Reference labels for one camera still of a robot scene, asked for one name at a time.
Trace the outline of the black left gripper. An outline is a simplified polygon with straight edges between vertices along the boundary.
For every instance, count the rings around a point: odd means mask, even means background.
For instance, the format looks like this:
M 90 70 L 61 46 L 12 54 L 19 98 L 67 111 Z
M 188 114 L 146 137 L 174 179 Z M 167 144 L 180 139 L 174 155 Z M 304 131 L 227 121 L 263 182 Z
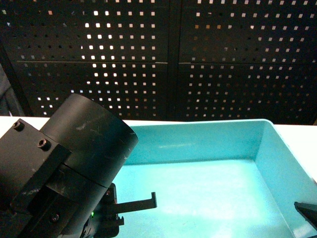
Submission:
M 136 212 L 157 208 L 156 193 L 150 199 L 117 204 L 116 186 L 110 185 L 94 211 L 84 225 L 82 238 L 114 238 L 119 234 L 119 226 L 124 221 L 118 216 L 121 213 Z

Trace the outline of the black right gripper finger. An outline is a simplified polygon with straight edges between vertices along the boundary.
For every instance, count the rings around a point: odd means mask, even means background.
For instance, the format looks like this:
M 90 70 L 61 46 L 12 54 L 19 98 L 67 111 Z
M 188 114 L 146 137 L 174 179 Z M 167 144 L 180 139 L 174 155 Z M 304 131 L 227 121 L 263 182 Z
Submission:
M 316 230 L 317 229 L 317 205 L 308 203 L 294 203 L 295 209 Z

